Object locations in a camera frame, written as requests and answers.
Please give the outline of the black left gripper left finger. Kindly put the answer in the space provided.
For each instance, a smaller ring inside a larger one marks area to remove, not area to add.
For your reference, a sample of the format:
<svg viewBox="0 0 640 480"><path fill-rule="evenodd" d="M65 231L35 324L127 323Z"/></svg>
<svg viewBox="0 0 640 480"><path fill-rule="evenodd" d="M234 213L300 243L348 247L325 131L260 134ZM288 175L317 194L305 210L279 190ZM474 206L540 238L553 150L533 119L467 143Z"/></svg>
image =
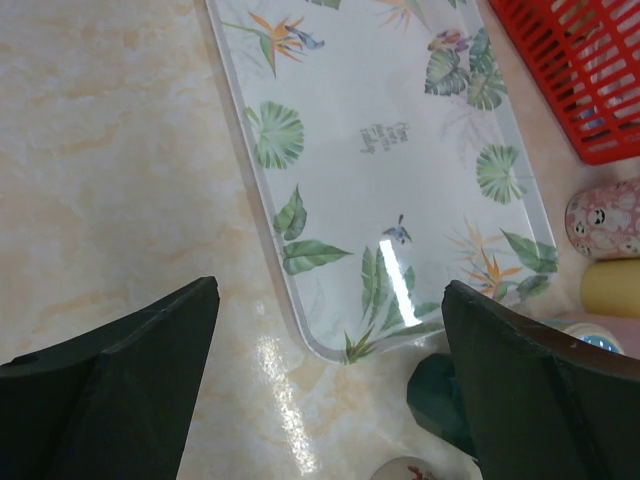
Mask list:
<svg viewBox="0 0 640 480"><path fill-rule="evenodd" d="M219 304L203 277L3 364L2 477L175 478Z"/></svg>

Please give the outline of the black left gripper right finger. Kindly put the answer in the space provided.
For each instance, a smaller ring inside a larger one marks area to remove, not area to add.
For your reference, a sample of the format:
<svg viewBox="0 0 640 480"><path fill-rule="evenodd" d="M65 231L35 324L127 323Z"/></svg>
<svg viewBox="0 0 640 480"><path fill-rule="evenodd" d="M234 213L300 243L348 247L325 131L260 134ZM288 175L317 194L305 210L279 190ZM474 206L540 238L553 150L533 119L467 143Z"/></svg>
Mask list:
<svg viewBox="0 0 640 480"><path fill-rule="evenodd" d="M638 478L638 360L460 281L442 314L483 478Z"/></svg>

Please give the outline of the light blue butterfly mug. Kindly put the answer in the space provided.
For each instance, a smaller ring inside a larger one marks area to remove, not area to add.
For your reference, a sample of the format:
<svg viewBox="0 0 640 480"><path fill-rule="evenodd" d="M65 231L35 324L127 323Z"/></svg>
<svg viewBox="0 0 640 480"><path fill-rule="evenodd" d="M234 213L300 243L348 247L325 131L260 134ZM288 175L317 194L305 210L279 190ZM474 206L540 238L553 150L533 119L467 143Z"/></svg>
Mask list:
<svg viewBox="0 0 640 480"><path fill-rule="evenodd" d="M639 355L639 322L631 318L574 312L536 321L601 349Z"/></svg>

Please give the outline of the dark green mug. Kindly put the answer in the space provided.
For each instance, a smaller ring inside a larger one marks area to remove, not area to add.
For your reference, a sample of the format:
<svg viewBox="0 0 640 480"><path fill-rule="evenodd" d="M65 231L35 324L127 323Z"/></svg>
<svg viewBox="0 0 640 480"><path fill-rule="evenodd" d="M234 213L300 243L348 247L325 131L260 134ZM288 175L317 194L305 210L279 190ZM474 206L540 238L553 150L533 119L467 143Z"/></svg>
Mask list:
<svg viewBox="0 0 640 480"><path fill-rule="evenodd" d="M421 428L471 457L477 456L449 354L432 354L416 366L407 384L406 401Z"/></svg>

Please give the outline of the cream floral mug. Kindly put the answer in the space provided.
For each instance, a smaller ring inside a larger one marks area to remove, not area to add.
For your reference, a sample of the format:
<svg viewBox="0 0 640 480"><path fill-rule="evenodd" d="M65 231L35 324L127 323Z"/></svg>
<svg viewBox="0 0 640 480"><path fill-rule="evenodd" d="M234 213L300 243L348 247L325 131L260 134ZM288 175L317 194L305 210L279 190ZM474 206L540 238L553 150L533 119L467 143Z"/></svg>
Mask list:
<svg viewBox="0 0 640 480"><path fill-rule="evenodd" d="M381 465L371 476L371 480L434 480L431 467L417 457L398 457Z"/></svg>

